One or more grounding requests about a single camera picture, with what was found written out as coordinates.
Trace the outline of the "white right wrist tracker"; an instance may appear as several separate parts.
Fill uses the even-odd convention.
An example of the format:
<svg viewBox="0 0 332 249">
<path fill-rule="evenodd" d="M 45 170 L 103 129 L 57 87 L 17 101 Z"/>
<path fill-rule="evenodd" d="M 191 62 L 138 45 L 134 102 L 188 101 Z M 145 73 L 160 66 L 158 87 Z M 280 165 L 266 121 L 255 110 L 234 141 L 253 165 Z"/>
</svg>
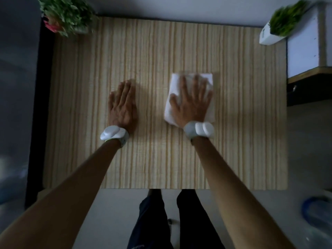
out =
<svg viewBox="0 0 332 249">
<path fill-rule="evenodd" d="M 183 130 L 190 142 L 196 137 L 209 139 L 214 137 L 214 126 L 209 122 L 190 121 L 184 126 Z"/>
</svg>

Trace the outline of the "person's right hand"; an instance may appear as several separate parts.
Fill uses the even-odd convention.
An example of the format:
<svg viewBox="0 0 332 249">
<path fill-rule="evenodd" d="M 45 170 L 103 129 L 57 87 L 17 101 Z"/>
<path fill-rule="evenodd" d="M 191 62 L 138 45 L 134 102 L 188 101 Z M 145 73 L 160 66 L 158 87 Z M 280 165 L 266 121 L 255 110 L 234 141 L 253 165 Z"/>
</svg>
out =
<svg viewBox="0 0 332 249">
<path fill-rule="evenodd" d="M 206 103 L 204 99 L 206 91 L 207 80 L 200 85 L 199 97 L 192 97 L 188 92 L 185 76 L 181 76 L 180 91 L 181 91 L 181 107 L 171 108 L 173 118 L 179 128 L 190 121 L 204 122 L 205 115 L 210 103 Z"/>
</svg>

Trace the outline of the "green plant in pink pot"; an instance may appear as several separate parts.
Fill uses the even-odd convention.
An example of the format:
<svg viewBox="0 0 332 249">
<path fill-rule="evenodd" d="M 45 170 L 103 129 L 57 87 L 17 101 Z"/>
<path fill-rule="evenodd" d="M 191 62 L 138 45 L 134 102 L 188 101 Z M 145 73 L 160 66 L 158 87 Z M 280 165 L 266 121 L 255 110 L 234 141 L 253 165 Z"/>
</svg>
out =
<svg viewBox="0 0 332 249">
<path fill-rule="evenodd" d="M 63 37 L 87 34 L 97 20 L 86 0 L 38 0 L 45 27 Z"/>
</svg>

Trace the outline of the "white cloth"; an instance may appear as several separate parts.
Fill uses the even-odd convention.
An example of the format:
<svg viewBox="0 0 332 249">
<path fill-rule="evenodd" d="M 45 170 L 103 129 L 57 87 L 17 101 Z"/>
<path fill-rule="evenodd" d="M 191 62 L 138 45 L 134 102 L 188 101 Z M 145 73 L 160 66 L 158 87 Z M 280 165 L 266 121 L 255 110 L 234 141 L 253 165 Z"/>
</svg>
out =
<svg viewBox="0 0 332 249">
<path fill-rule="evenodd" d="M 173 73 L 171 75 L 171 81 L 169 86 L 169 93 L 165 105 L 165 111 L 164 111 L 164 120 L 169 123 L 170 125 L 178 127 L 176 124 L 173 115 L 172 115 L 172 109 L 171 104 L 169 102 L 171 94 L 175 94 L 177 96 L 177 103 L 181 103 L 181 91 L 180 91 L 180 81 L 181 81 L 181 74 L 179 73 Z M 192 86 L 193 86 L 193 78 L 195 76 L 194 73 L 189 73 L 184 75 L 186 78 L 187 88 L 188 92 L 191 93 Z M 213 74 L 212 73 L 201 73 L 199 74 L 199 81 L 198 84 L 201 85 L 204 80 L 207 80 L 206 84 L 206 91 L 204 95 L 204 99 L 207 99 L 207 96 L 210 91 L 214 90 L 214 81 L 213 81 Z M 206 115 L 205 115 L 205 121 L 209 123 L 215 122 L 215 105 L 214 100 L 211 99 L 209 107 L 207 109 Z"/>
</svg>

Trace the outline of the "person's left hand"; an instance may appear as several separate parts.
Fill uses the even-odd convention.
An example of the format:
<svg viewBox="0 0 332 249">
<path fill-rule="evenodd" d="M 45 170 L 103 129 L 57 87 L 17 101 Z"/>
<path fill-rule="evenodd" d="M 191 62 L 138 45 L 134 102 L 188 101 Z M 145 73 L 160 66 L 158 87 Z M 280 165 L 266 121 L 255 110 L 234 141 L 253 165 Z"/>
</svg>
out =
<svg viewBox="0 0 332 249">
<path fill-rule="evenodd" d="M 132 135 L 138 124 L 135 81 L 120 82 L 115 92 L 114 107 L 108 108 L 108 126 L 116 125 Z"/>
</svg>

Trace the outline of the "person's right forearm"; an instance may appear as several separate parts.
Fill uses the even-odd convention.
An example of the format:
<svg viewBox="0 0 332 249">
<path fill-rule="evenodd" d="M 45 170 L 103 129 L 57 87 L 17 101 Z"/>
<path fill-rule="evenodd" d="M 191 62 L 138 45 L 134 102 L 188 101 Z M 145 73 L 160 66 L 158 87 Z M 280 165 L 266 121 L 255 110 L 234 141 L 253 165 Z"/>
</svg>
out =
<svg viewBox="0 0 332 249">
<path fill-rule="evenodd" d="M 195 137 L 206 179 L 236 249 L 296 249 L 268 211 L 224 161 L 211 141 Z"/>
</svg>

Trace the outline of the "person's left forearm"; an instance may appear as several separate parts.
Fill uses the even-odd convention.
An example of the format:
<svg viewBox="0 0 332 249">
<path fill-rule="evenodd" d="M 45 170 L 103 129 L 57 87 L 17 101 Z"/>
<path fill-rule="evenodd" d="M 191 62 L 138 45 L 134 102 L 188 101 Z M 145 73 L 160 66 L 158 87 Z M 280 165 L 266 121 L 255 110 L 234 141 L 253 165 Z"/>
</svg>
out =
<svg viewBox="0 0 332 249">
<path fill-rule="evenodd" d="M 66 180 L 0 234 L 0 249 L 72 249 L 120 147 L 118 139 L 102 144 Z"/>
</svg>

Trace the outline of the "white left wrist tracker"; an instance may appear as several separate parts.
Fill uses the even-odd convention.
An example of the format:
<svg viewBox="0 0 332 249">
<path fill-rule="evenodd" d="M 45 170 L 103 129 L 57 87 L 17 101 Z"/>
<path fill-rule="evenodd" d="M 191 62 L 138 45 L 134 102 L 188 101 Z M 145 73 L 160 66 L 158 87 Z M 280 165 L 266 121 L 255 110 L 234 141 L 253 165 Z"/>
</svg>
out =
<svg viewBox="0 0 332 249">
<path fill-rule="evenodd" d="M 105 128 L 105 130 L 100 135 L 100 140 L 107 142 L 112 139 L 116 139 L 120 142 L 120 147 L 122 148 L 128 141 L 130 135 L 126 129 L 118 127 L 116 125 L 111 125 Z"/>
</svg>

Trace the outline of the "white and dark wooden cabinet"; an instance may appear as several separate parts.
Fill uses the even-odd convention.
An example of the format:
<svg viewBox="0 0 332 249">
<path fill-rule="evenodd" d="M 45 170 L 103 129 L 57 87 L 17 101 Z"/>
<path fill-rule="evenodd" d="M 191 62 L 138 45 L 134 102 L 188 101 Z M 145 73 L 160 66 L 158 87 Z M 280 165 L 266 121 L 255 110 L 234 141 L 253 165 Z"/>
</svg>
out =
<svg viewBox="0 0 332 249">
<path fill-rule="evenodd" d="M 287 39 L 287 106 L 332 99 L 332 3 L 310 8 Z"/>
</svg>

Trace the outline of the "person's dark trousers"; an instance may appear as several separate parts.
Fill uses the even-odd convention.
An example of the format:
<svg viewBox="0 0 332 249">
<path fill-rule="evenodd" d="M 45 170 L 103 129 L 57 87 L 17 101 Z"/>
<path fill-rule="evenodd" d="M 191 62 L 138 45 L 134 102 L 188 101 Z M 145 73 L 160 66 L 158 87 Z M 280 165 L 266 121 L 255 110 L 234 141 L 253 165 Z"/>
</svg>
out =
<svg viewBox="0 0 332 249">
<path fill-rule="evenodd" d="M 177 197 L 180 215 L 180 249 L 225 249 L 194 189 Z M 171 228 L 160 189 L 150 189 L 139 205 L 139 217 L 127 249 L 173 249 Z"/>
</svg>

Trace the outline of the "white wrist tracker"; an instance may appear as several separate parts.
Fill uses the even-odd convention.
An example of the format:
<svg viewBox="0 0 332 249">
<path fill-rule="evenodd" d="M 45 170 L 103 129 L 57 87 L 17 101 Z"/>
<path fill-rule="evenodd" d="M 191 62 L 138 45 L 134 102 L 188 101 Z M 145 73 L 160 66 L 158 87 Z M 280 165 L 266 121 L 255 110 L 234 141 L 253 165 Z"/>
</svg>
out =
<svg viewBox="0 0 332 249">
<path fill-rule="evenodd" d="M 116 139 L 120 142 L 120 147 L 122 148 L 128 141 L 130 135 L 126 129 L 118 127 L 116 125 L 111 125 L 105 128 L 105 130 L 100 135 L 100 140 L 107 142 L 112 139 Z"/>
<path fill-rule="evenodd" d="M 196 137 L 209 139 L 214 137 L 214 126 L 209 122 L 190 121 L 184 126 L 183 130 L 190 142 Z"/>
</svg>

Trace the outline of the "blue-rimmed clear plastic container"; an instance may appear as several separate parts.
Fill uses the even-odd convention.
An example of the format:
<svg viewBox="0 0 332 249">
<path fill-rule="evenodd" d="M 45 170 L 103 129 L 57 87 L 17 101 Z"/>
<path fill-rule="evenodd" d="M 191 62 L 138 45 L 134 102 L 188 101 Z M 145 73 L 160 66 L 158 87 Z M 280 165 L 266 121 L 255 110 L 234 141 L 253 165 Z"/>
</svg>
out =
<svg viewBox="0 0 332 249">
<path fill-rule="evenodd" d="M 332 249 L 332 199 L 310 197 L 301 205 L 301 216 L 310 226 L 307 249 Z"/>
</svg>

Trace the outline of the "green plant in white pot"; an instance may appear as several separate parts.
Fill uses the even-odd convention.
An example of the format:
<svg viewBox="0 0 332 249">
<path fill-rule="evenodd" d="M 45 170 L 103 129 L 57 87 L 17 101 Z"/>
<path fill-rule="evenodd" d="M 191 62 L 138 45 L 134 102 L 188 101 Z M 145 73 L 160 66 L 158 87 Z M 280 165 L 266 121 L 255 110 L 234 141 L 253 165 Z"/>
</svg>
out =
<svg viewBox="0 0 332 249">
<path fill-rule="evenodd" d="M 259 36 L 261 45 L 273 45 L 287 38 L 310 6 L 309 0 L 299 0 L 295 4 L 277 9 Z"/>
</svg>

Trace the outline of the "black table frame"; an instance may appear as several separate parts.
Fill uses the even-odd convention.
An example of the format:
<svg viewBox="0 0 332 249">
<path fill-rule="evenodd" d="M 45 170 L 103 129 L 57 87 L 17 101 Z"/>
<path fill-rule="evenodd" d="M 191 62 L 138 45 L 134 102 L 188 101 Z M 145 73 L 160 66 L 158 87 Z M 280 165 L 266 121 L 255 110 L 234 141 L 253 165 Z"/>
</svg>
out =
<svg viewBox="0 0 332 249">
<path fill-rule="evenodd" d="M 31 145 L 24 206 L 25 210 L 36 202 L 38 193 L 44 189 L 43 172 L 54 42 L 55 33 L 51 32 L 46 27 L 44 20 L 42 19 L 39 33 Z"/>
</svg>

